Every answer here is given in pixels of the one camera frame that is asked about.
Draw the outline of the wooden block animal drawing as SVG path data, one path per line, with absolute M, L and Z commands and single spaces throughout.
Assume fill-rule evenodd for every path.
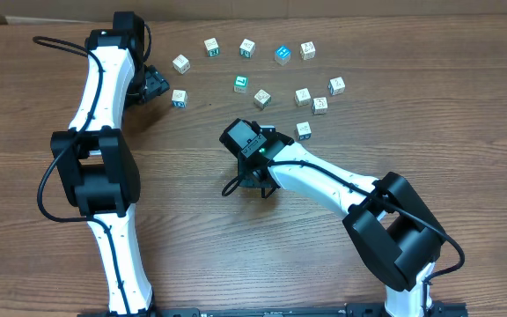
M 271 95 L 268 92 L 264 91 L 263 89 L 260 89 L 254 95 L 254 104 L 260 109 L 264 109 L 270 102 Z

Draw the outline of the plain wooden block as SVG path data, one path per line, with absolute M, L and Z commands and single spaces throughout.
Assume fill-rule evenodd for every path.
M 307 88 L 303 88 L 295 91 L 295 102 L 298 107 L 310 105 L 312 97 Z

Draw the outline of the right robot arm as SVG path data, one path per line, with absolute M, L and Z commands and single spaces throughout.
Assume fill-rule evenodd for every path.
M 224 187 L 294 191 L 331 210 L 367 269 L 386 287 L 390 316 L 427 316 L 427 282 L 445 243 L 445 230 L 409 182 L 390 172 L 377 179 L 341 169 L 311 154 L 272 126 L 236 119 L 219 137 L 237 159 L 238 174 Z

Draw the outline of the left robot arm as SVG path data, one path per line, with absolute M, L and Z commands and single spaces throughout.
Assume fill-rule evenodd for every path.
M 124 111 L 167 92 L 170 85 L 146 65 L 151 31 L 133 11 L 117 11 L 109 29 L 92 31 L 83 46 L 61 41 L 64 50 L 88 61 L 76 116 L 50 141 L 50 170 L 59 173 L 69 204 L 99 248 L 107 279 L 108 316 L 155 316 L 151 283 L 136 236 L 140 173 L 121 132 Z

